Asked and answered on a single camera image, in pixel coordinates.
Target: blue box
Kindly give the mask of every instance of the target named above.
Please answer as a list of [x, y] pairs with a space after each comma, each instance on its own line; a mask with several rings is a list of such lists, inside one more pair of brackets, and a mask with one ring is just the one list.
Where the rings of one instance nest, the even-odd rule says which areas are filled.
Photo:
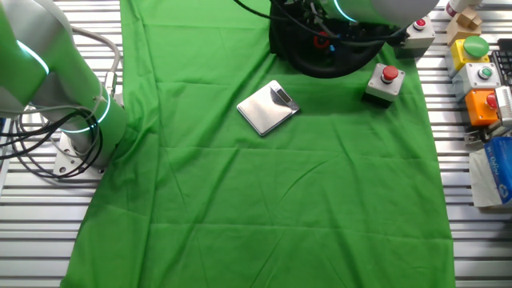
[[512, 138], [492, 138], [484, 145], [502, 204], [512, 199]]

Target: orange box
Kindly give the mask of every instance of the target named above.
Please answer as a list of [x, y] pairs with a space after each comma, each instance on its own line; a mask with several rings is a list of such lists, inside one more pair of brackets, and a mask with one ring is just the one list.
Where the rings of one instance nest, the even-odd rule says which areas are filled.
[[492, 89], [472, 90], [466, 95], [466, 105], [472, 126], [488, 126], [498, 120], [498, 110], [486, 104]]

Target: green fabric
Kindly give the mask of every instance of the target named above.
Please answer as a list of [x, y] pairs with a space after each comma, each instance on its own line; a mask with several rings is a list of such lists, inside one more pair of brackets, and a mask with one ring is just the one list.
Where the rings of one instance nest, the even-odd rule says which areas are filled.
[[[314, 79], [232, 1], [121, 4], [130, 124], [62, 287], [454, 287], [414, 61]], [[360, 101], [377, 62], [407, 73], [388, 110]], [[302, 110], [260, 138], [236, 105], [274, 79]]]

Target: metal grating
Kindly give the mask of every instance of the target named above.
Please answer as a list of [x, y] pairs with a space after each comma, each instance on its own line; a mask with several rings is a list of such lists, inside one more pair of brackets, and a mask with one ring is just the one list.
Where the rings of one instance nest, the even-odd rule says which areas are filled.
[[[103, 34], [121, 48], [118, 1], [56, 2], [72, 25]], [[444, 12], [446, 2], [441, 0], [430, 14], [438, 35], [417, 65], [454, 236], [457, 287], [512, 287], [512, 211], [480, 211], [472, 206], [469, 151], [463, 142], [458, 106], [449, 92], [450, 78], [443, 58], [448, 49], [444, 31], [450, 20]], [[512, 38], [512, 11], [484, 10], [480, 15], [484, 19], [483, 37], [491, 49], [497, 49], [499, 38]], [[94, 40], [75, 36], [75, 41], [103, 80], [113, 54]], [[52, 169], [56, 149], [48, 143], [32, 155]], [[79, 179], [55, 186], [28, 173], [16, 160], [0, 170], [0, 177], [5, 169], [8, 173], [0, 197], [0, 287], [58, 287], [97, 183]]]

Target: small metal object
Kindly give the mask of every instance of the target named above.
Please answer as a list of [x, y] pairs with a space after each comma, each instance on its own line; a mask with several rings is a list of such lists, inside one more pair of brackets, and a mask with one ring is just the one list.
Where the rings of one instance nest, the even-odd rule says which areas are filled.
[[238, 104], [237, 109], [264, 136], [300, 107], [277, 81], [272, 81]]
[[115, 87], [118, 84], [118, 75], [115, 72], [107, 72], [105, 76], [105, 89], [109, 96], [115, 95]]
[[510, 87], [496, 88], [496, 101], [498, 102], [498, 115], [503, 126], [512, 127], [512, 93]]

